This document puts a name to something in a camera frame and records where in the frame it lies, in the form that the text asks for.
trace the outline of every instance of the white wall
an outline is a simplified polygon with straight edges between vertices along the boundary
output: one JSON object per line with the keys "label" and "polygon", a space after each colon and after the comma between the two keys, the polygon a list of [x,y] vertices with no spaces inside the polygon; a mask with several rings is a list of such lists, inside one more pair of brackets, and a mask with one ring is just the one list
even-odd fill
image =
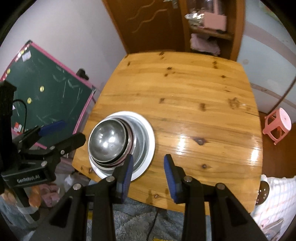
{"label": "white wall", "polygon": [[[259,0],[246,0],[245,32],[237,61],[249,81],[282,96],[296,76],[295,59],[296,45],[285,27],[259,8]],[[259,90],[254,89],[253,93],[258,109],[265,113],[278,101]],[[296,104],[296,87],[286,99]],[[295,108],[286,103],[282,107],[295,122]]]}
{"label": "white wall", "polygon": [[37,0],[0,47],[0,75],[29,39],[74,72],[84,68],[96,96],[126,54],[101,0]]}

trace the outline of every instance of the door handle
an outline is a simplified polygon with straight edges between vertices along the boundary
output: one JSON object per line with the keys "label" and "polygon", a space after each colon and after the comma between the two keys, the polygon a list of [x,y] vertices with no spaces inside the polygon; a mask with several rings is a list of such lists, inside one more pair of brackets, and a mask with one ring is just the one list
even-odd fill
{"label": "door handle", "polygon": [[163,0],[163,2],[172,2],[173,8],[178,8],[178,0]]}

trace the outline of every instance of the pink board frame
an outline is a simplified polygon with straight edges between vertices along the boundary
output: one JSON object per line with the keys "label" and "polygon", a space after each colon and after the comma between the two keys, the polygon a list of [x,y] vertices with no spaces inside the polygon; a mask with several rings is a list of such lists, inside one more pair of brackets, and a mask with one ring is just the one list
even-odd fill
{"label": "pink board frame", "polygon": [[[73,134],[75,134],[75,133],[77,132],[78,128],[79,128],[80,122],[81,122],[81,120],[82,120],[82,118],[83,118],[83,116],[84,116],[84,114],[85,114],[85,112],[86,112],[86,109],[87,109],[87,107],[89,106],[89,103],[91,102],[91,100],[92,100],[92,98],[93,98],[93,96],[94,96],[94,94],[95,94],[95,92],[96,92],[96,88],[95,88],[90,82],[88,82],[87,80],[85,80],[85,79],[83,79],[83,78],[77,76],[75,72],[73,72],[70,68],[68,68],[67,66],[65,66],[63,63],[61,63],[61,62],[58,61],[57,59],[55,59],[52,55],[50,55],[48,52],[46,52],[46,51],[45,51],[44,49],[42,49],[40,46],[38,46],[37,44],[35,44],[35,43],[33,43],[33,42],[26,43],[26,44],[20,49],[20,51],[18,51],[18,53],[16,54],[16,56],[13,58],[13,60],[10,62],[10,64],[9,64],[8,67],[6,68],[5,72],[3,73],[3,75],[2,75],[2,77],[1,77],[1,79],[0,79],[0,81],[4,81],[4,80],[5,80],[5,78],[7,77],[7,70],[11,67],[12,63],[18,61],[18,59],[19,59],[19,57],[18,57],[19,53],[21,53],[22,50],[24,50],[25,48],[28,48],[29,46],[32,46],[32,47],[34,47],[35,49],[37,49],[39,52],[41,52],[42,54],[44,54],[46,57],[48,57],[48,58],[51,59],[53,62],[55,62],[58,66],[60,66],[60,67],[63,68],[65,71],[67,71],[69,74],[71,74],[73,77],[75,77],[77,80],[79,80],[80,82],[82,82],[82,83],[83,83],[84,85],[86,85],[87,87],[93,89],[92,93],[90,94],[89,98],[87,99],[87,101],[86,101],[86,103],[85,103],[85,105],[84,105],[84,107],[83,107],[83,109],[82,109],[82,112],[80,113],[80,116],[79,116],[79,118],[78,118],[78,120],[77,120],[77,123],[76,123],[76,125],[75,125],[74,130],[73,130]],[[43,148],[43,149],[46,149],[46,148],[47,148],[46,146],[44,146],[44,145],[42,145],[42,144],[40,144],[40,143],[35,143],[35,145],[36,145],[36,146],[39,146],[39,147],[41,147],[41,148]]]}

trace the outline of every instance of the wooden tabletop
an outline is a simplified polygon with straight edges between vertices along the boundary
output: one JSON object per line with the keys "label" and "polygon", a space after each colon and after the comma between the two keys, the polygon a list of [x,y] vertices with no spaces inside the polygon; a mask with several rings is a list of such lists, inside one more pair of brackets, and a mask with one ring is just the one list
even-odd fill
{"label": "wooden tabletop", "polygon": [[[105,85],[83,133],[117,111],[143,115],[155,134],[147,171],[130,185],[128,196],[157,207],[184,211],[170,197],[164,155],[202,183],[222,182],[248,212],[254,208],[262,171],[259,113],[243,67],[231,60],[195,53],[127,55]],[[198,139],[205,144],[199,145]],[[73,167],[89,178],[87,142]]]}

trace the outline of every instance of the floor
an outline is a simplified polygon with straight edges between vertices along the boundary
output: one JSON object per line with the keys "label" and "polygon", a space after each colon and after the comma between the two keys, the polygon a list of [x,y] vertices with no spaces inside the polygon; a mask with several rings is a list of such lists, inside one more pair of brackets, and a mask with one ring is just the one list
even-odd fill
{"label": "floor", "polygon": [[[261,128],[264,128],[265,113],[259,112]],[[296,175],[296,124],[277,145],[268,135],[263,135],[262,173],[267,177],[293,177]]]}

